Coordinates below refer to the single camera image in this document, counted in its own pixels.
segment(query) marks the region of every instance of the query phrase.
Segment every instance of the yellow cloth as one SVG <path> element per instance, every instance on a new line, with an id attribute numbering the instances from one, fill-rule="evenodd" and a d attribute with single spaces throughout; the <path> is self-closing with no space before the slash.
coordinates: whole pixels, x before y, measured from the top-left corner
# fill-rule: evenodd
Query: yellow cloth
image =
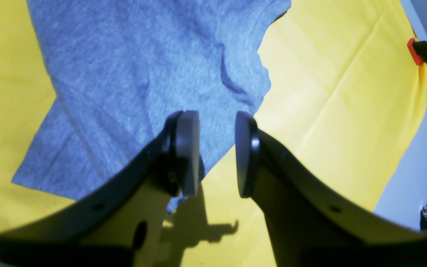
<path id="1" fill-rule="evenodd" d="M 259 127 L 370 211 L 426 109 L 427 71 L 408 52 L 411 37 L 398 0 L 293 0 L 259 50 L 272 83 Z M 53 100 L 25 1 L 0 1 L 0 230 L 72 203 L 10 183 Z M 235 174 L 230 150 L 203 186 L 208 223 L 237 220 L 238 231 L 188 248 L 183 266 L 274 265 L 262 212 L 239 198 Z"/>

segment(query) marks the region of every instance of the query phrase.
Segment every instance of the screw hole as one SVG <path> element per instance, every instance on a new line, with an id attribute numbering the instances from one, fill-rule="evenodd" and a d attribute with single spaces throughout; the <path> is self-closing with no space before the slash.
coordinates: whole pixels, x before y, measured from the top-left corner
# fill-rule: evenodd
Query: screw hole
<path id="1" fill-rule="evenodd" d="M 95 206 L 93 206 L 93 210 L 94 211 L 101 211 L 105 208 L 105 204 L 103 203 L 98 203 Z"/>
<path id="2" fill-rule="evenodd" d="M 336 213 L 341 213 L 342 210 L 340 208 L 337 208 L 336 206 L 329 206 L 330 210 Z"/>
<path id="3" fill-rule="evenodd" d="M 139 250 L 143 246 L 144 239 L 146 239 L 147 232 L 148 232 L 148 224 L 146 223 L 146 221 L 141 221 L 138 224 L 136 231 L 134 232 L 134 235 L 133 235 L 132 248 L 134 250 Z"/>

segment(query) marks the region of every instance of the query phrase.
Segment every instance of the gray t-shirt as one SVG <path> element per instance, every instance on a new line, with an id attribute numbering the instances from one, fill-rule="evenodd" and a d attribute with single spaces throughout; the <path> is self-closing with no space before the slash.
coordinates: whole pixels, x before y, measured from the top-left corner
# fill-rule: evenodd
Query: gray t-shirt
<path id="1" fill-rule="evenodd" d="M 290 5 L 28 0 L 57 98 L 13 183 L 80 199 L 120 171 L 178 110 L 199 111 L 210 171 L 234 143 L 236 112 L 254 114 L 271 86 L 257 50 Z"/>

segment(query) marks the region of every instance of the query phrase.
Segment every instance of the yellow tablecloth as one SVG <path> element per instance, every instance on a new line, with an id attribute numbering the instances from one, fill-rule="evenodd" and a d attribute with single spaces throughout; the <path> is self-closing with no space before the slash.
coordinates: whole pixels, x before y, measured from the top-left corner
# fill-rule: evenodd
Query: yellow tablecloth
<path id="1" fill-rule="evenodd" d="M 427 71 L 408 52 L 411 37 L 398 0 L 293 0 L 259 49 L 272 83 L 259 127 L 370 211 L 426 109 Z M 72 203 L 10 183 L 53 100 L 25 1 L 0 1 L 0 230 Z M 238 230 L 186 249 L 183 266 L 274 265 L 262 212 L 239 198 L 235 174 L 230 150 L 203 187 L 208 223 L 238 221 Z M 160 261 L 173 247 L 161 243 Z"/>

